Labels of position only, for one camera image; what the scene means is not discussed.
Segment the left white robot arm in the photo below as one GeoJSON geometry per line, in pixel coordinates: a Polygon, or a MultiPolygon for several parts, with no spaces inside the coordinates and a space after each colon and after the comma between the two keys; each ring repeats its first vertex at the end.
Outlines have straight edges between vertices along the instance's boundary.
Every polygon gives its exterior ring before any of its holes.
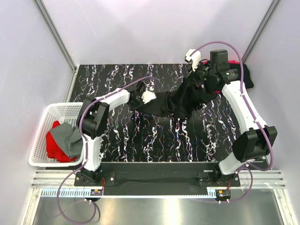
{"type": "Polygon", "coordinates": [[[84,100],[76,122],[83,141],[83,162],[76,170],[77,181],[92,186],[101,181],[100,142],[107,128],[109,112],[124,104],[140,107],[156,99],[153,90],[145,90],[144,86],[143,80],[139,79],[104,96],[84,100]]]}

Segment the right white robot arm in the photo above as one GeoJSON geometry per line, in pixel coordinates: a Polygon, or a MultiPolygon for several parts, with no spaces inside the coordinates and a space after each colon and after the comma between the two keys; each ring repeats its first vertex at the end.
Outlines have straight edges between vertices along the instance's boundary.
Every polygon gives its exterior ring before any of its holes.
{"type": "Polygon", "coordinates": [[[190,49],[185,61],[191,65],[190,74],[203,81],[207,92],[221,92],[240,127],[240,136],[233,142],[232,152],[208,175],[210,182],[223,186],[235,178],[239,169],[271,155],[278,132],[274,126],[267,125],[254,107],[242,79],[244,68],[231,67],[227,50],[211,51],[210,60],[203,63],[200,51],[190,49]]]}

